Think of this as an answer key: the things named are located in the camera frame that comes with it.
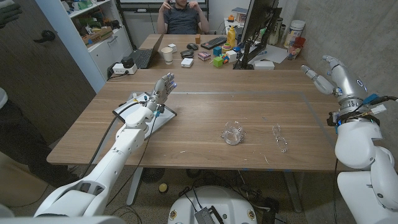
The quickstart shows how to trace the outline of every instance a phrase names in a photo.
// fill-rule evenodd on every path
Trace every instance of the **bottle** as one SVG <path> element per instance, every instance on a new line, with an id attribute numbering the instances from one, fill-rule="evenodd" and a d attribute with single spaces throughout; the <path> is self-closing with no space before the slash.
<path id="1" fill-rule="evenodd" d="M 279 39 L 279 30 L 280 26 L 282 25 L 282 18 L 278 18 L 275 23 L 275 27 L 271 31 L 271 35 L 268 38 L 268 44 L 275 45 L 278 44 L 278 39 Z"/>
<path id="2" fill-rule="evenodd" d="M 301 36 L 304 26 L 305 26 L 304 21 L 300 21 L 300 20 L 292 21 L 292 23 L 290 24 L 289 31 L 286 36 L 286 40 L 285 40 L 285 44 L 284 44 L 285 48 L 289 48 L 289 45 L 294 43 L 294 41 L 296 40 L 296 37 Z"/>
<path id="3" fill-rule="evenodd" d="M 230 44 L 231 49 L 235 47 L 235 29 L 233 26 L 229 28 L 228 35 L 226 36 L 226 41 Z"/>

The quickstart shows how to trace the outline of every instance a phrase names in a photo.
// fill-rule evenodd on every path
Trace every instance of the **wooden table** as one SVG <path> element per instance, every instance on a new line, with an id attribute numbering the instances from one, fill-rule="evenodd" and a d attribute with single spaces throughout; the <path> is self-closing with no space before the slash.
<path id="1" fill-rule="evenodd" d="M 148 36 L 141 48 L 151 48 L 158 37 Z M 214 37 L 201 36 L 202 42 Z M 47 160 L 53 164 L 87 164 L 113 118 L 112 110 L 132 91 L 151 91 L 162 75 L 172 72 L 178 87 L 166 104 L 178 116 L 152 136 L 142 167 L 334 169 L 336 134 L 326 125 L 326 118 L 338 104 L 334 97 L 319 93 L 300 71 L 300 65 L 306 64 L 302 58 L 284 60 L 272 71 L 254 71 L 232 70 L 231 64 L 216 68 L 195 54 L 193 66 L 182 68 L 179 52 L 194 40 L 194 35 L 165 35 L 159 51 L 167 44 L 177 46 L 172 65 L 166 65 L 158 55 L 150 69 L 108 81 Z M 228 121 L 243 125 L 247 132 L 244 143 L 230 146 L 220 138 Z M 277 123 L 288 142 L 287 153 L 280 151 L 272 133 Z M 114 134 L 100 157 L 114 143 Z M 127 165 L 136 165 L 143 149 L 137 150 Z"/>

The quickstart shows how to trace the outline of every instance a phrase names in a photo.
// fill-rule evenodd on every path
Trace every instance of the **man's hand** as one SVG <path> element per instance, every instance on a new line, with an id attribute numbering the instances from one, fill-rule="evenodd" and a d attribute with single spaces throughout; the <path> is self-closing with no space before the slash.
<path id="1" fill-rule="evenodd" d="M 8 22 L 19 18 L 18 14 L 22 13 L 19 4 L 11 4 L 0 9 L 0 29 L 5 27 Z"/>
<path id="2" fill-rule="evenodd" d="M 165 10 L 170 10 L 172 7 L 168 4 L 168 0 L 165 0 L 159 9 L 159 12 L 164 12 Z"/>
<path id="3" fill-rule="evenodd" d="M 188 3 L 188 5 L 189 5 L 189 7 L 190 7 L 191 9 L 194 9 L 194 10 L 196 10 L 197 12 L 200 12 L 200 11 L 201 11 L 201 8 L 200 8 L 198 2 L 196 2 L 196 1 L 191 1 L 191 2 Z"/>

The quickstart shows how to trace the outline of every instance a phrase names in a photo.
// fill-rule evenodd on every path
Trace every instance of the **man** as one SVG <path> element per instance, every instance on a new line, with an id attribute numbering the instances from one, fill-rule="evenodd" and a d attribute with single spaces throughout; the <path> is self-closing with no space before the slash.
<path id="1" fill-rule="evenodd" d="M 157 18 L 158 34 L 196 34 L 199 27 L 209 33 L 209 22 L 196 1 L 175 0 L 174 6 L 164 1 Z"/>

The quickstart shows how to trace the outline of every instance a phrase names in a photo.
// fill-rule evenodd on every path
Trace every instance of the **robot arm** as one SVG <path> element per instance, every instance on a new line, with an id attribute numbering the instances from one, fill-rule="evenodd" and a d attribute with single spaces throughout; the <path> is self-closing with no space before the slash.
<path id="1" fill-rule="evenodd" d="M 90 217 L 102 215 L 110 191 L 120 175 L 128 157 L 144 143 L 148 131 L 146 122 L 151 122 L 158 107 L 177 86 L 174 74 L 163 76 L 146 106 L 127 116 L 126 124 L 118 131 L 116 142 L 86 177 L 74 183 L 59 187 L 52 192 L 37 209 L 34 217 L 46 214 L 68 217 Z"/>
<path id="2" fill-rule="evenodd" d="M 374 140 L 382 139 L 379 125 L 368 117 L 347 119 L 354 111 L 369 111 L 366 104 L 370 97 L 367 98 L 366 87 L 359 77 L 351 76 L 338 59 L 326 55 L 323 60 L 329 63 L 331 72 L 328 75 L 337 86 L 333 94 L 341 105 L 339 112 L 330 113 L 334 121 L 331 126 L 337 126 L 338 131 L 336 157 L 344 165 L 361 170 L 339 174 L 340 192 L 358 223 L 398 220 L 398 175 L 394 170 L 394 158 L 390 151 L 373 144 Z M 304 65 L 302 70 L 322 93 L 330 94 L 327 80 Z M 395 99 L 384 96 L 376 102 Z M 336 122 L 342 116 L 346 119 Z"/>

